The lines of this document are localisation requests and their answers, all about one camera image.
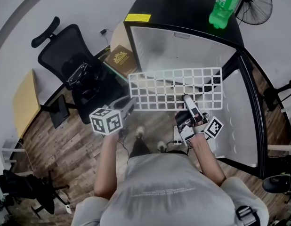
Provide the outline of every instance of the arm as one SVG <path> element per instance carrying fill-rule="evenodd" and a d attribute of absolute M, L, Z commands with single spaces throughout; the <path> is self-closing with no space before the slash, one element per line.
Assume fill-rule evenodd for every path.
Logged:
<path fill-rule="evenodd" d="M 221 186 L 226 176 L 211 152 L 204 133 L 196 134 L 189 140 L 198 158 L 202 173 L 218 186 Z"/>
<path fill-rule="evenodd" d="M 94 183 L 94 195 L 110 199 L 116 191 L 116 145 L 119 134 L 105 136 Z"/>

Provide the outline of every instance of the book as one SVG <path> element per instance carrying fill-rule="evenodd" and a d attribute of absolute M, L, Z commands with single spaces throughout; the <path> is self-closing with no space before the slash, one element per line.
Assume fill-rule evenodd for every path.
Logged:
<path fill-rule="evenodd" d="M 128 75 L 137 71 L 133 52 L 122 45 L 117 46 L 104 60 L 104 64 L 113 72 L 128 81 Z"/>

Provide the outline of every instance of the plastic grid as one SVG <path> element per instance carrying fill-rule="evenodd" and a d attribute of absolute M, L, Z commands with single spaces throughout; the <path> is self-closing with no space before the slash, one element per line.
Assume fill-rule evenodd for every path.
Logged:
<path fill-rule="evenodd" d="M 183 94 L 199 109 L 223 108 L 222 68 L 194 68 L 129 74 L 130 95 L 136 111 L 184 111 Z"/>

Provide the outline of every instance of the shoe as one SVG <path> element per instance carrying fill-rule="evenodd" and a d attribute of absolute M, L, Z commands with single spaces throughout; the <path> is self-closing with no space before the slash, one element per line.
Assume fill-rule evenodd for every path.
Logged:
<path fill-rule="evenodd" d="M 168 152 L 168 147 L 165 145 L 165 143 L 163 141 L 160 141 L 157 144 L 157 150 L 160 153 L 167 153 Z"/>
<path fill-rule="evenodd" d="M 143 139 L 144 137 L 144 134 L 145 134 L 145 127 L 143 126 L 138 126 L 137 129 L 136 129 L 136 132 L 135 132 L 135 136 L 136 138 L 138 139 Z"/>

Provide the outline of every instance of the office chair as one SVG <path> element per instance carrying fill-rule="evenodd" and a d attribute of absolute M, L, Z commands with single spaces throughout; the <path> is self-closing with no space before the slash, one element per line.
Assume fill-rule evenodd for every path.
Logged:
<path fill-rule="evenodd" d="M 55 198 L 64 205 L 69 204 L 69 202 L 65 202 L 56 192 L 63 188 L 69 188 L 69 185 L 53 187 L 51 172 L 52 170 L 48 171 L 48 178 L 40 179 L 31 174 L 26 177 L 21 177 L 11 171 L 4 170 L 3 176 L 0 176 L 0 186 L 4 193 L 8 193 L 12 197 L 37 199 L 41 206 L 37 209 L 32 207 L 32 210 L 40 218 L 38 212 L 42 209 L 45 209 L 50 214 L 54 214 Z"/>
<path fill-rule="evenodd" d="M 37 48 L 50 39 L 39 54 L 38 62 L 72 91 L 81 120 L 89 124 L 89 114 L 124 96 L 124 89 L 90 53 L 79 27 L 71 24 L 55 35 L 53 32 L 59 24 L 60 19 L 55 17 L 45 32 L 32 40 L 32 47 Z"/>

